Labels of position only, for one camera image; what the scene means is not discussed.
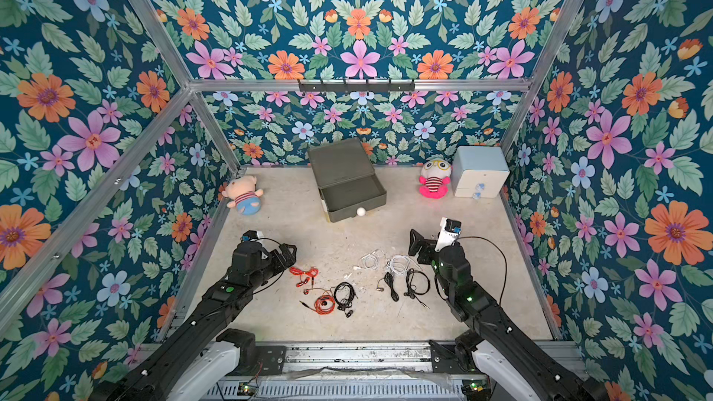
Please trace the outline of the red wired earphones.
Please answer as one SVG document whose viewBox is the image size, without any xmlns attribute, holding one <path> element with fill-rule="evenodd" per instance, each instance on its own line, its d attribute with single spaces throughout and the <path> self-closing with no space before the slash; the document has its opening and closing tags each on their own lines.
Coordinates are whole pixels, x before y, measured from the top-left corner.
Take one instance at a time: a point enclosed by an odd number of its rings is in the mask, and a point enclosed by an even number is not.
<svg viewBox="0 0 713 401">
<path fill-rule="evenodd" d="M 300 304 L 320 316 L 330 315 L 337 307 L 337 303 L 330 290 L 322 290 L 321 295 L 319 295 L 313 304 L 308 304 L 303 301 L 301 301 Z"/>
<path fill-rule="evenodd" d="M 308 270 L 303 270 L 298 267 L 291 267 L 289 271 L 293 276 L 296 276 L 298 278 L 298 282 L 297 284 L 295 284 L 296 288 L 302 288 L 305 286 L 313 288 L 315 279 L 317 278 L 317 276 L 319 276 L 319 269 L 315 267 L 310 267 L 310 269 Z"/>
</svg>

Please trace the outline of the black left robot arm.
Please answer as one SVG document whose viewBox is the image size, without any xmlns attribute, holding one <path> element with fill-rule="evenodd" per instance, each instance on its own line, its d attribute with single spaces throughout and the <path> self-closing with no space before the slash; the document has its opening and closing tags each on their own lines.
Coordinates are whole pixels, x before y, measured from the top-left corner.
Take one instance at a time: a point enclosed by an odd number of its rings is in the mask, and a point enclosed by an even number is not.
<svg viewBox="0 0 713 401">
<path fill-rule="evenodd" d="M 102 382 L 92 400 L 167 400 L 178 395 L 179 381 L 211 341 L 224 334 L 256 290 L 295 265 L 297 247 L 277 243 L 267 250 L 260 239 L 244 237 L 232 253 L 230 266 L 202 295 L 201 301 L 156 351 L 119 382 Z"/>
</svg>

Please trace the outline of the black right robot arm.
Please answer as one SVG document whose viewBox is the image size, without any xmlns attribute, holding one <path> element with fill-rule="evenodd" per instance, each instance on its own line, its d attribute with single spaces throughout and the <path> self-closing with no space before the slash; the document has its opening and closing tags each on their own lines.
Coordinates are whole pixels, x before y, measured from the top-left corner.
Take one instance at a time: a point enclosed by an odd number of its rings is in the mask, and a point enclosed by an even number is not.
<svg viewBox="0 0 713 401">
<path fill-rule="evenodd" d="M 437 239 L 426 239 L 413 229 L 408 246 L 410 256 L 434 269 L 451 314 L 468 327 L 455 340 L 459 365 L 488 375 L 516 400 L 607 400 L 603 384 L 555 361 L 473 279 L 459 235 L 459 228 L 448 228 Z"/>
</svg>

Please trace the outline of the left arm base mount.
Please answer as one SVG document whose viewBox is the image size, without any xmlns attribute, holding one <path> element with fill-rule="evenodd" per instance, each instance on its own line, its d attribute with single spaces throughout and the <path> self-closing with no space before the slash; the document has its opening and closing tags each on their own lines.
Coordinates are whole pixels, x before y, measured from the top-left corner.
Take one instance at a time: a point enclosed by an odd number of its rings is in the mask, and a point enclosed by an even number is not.
<svg viewBox="0 0 713 401">
<path fill-rule="evenodd" d="M 271 376 L 282 374 L 287 347 L 258 343 L 255 334 L 245 330 L 227 329 L 216 340 L 227 343 L 235 358 L 228 376 Z"/>
</svg>

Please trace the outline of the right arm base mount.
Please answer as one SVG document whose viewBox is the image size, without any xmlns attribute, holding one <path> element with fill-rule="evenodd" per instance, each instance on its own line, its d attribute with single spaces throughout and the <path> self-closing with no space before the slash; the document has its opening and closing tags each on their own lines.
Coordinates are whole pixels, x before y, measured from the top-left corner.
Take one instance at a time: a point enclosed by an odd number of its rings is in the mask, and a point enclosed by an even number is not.
<svg viewBox="0 0 713 401">
<path fill-rule="evenodd" d="M 472 330 L 464 332 L 453 342 L 429 340 L 433 373 L 480 373 L 475 363 L 475 351 L 482 343 L 484 343 L 483 338 Z"/>
</svg>

